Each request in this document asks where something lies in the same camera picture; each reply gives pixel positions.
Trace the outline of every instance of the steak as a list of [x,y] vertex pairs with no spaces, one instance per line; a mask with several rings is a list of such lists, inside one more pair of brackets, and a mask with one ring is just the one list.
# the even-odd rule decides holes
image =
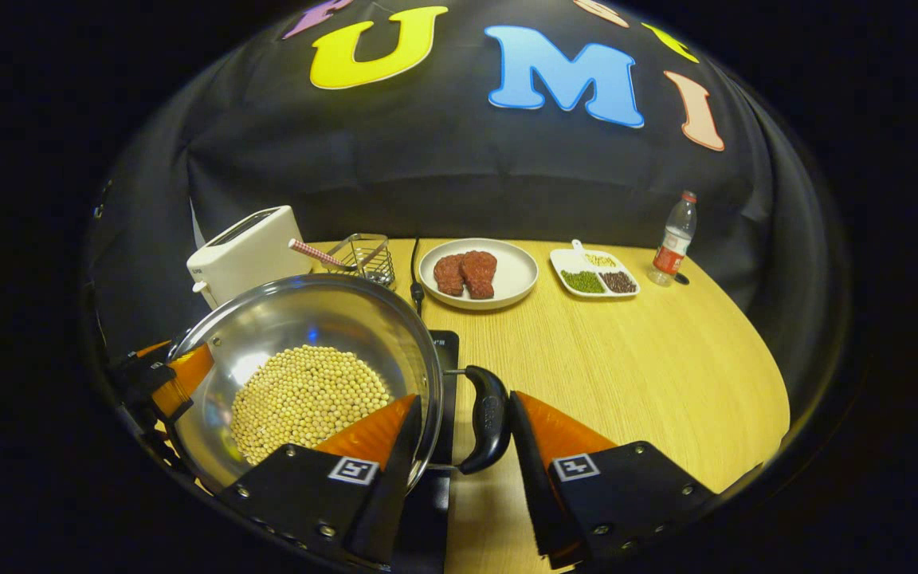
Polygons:
[[459,265],[464,254],[448,255],[437,260],[434,264],[434,280],[437,281],[437,290],[445,295],[459,297],[462,295],[462,275],[459,274]]
[[498,259],[487,251],[469,251],[459,264],[459,274],[466,287],[469,287],[471,299],[489,299],[495,297],[495,288],[491,282],[495,279]]

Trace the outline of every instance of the wire basket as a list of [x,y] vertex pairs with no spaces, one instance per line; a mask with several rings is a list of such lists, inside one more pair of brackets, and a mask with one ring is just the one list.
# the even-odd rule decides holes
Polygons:
[[345,265],[321,262],[329,273],[363,277],[368,281],[394,290],[394,268],[389,238],[376,233],[353,233],[332,247],[328,254]]

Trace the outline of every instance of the white divided dish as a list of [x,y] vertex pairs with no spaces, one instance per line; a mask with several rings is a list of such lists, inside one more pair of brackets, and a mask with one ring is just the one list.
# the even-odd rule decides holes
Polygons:
[[[597,266],[591,264],[587,255],[597,255],[601,258],[609,258],[611,261],[615,261],[615,266]],[[579,242],[578,239],[572,240],[572,250],[553,250],[551,251],[551,265],[554,266],[555,271],[558,273],[558,280],[562,282],[562,285],[565,286],[565,290],[569,293],[572,293],[576,297],[636,297],[640,294],[640,282],[637,281],[636,277],[633,277],[633,274],[630,273],[629,269],[626,269],[626,266],[622,264],[622,261],[619,261],[612,254],[608,254],[605,251],[594,251],[594,250],[584,250],[583,244]],[[598,282],[601,283],[601,286],[604,287],[604,292],[602,293],[586,293],[583,291],[578,291],[573,289],[565,281],[565,277],[562,275],[562,272],[568,273],[582,273],[584,271],[591,272],[597,276]],[[604,282],[604,279],[601,278],[600,273],[625,273],[630,277],[630,281],[637,286],[637,290],[633,293],[615,293],[608,288],[608,284]]]
[[[487,251],[498,259],[495,279],[491,282],[495,288],[495,297],[471,299],[466,287],[463,288],[461,297],[453,297],[437,290],[434,265],[448,255],[465,254],[467,251]],[[539,269],[533,257],[520,247],[496,239],[470,238],[449,241],[427,251],[427,254],[420,258],[418,273],[424,289],[438,301],[459,309],[488,310],[513,305],[526,297],[536,284]]]

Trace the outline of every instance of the table surface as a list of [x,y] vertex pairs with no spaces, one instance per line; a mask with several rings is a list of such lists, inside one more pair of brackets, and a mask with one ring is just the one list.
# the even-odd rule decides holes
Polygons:
[[[422,239],[419,258],[444,239]],[[459,334],[459,364],[476,364],[618,444],[647,440],[721,493],[769,459],[788,429],[788,398],[767,346],[735,302],[692,259],[689,285],[659,287],[645,271],[652,250],[584,244],[615,255],[637,278],[636,297],[584,299],[561,285],[551,250],[568,243],[510,241],[536,260],[528,297],[470,312],[427,295],[429,329]],[[314,243],[330,250],[335,243]],[[394,291],[410,301],[413,240],[389,243]],[[473,385],[459,379],[455,462],[473,449]],[[550,572],[539,558],[514,444],[480,473],[453,478],[445,571]]]

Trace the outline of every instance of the letter m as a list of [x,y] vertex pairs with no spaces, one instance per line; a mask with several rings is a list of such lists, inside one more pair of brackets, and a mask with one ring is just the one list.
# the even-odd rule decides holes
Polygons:
[[587,44],[569,61],[535,29],[488,26],[484,33],[497,39],[502,47],[502,86],[488,95],[488,101],[499,108],[542,108],[543,95],[533,90],[536,73],[565,112],[575,108],[593,83],[594,98],[586,103],[587,113],[631,128],[644,124],[633,94],[630,68],[635,61],[630,55],[608,46]]

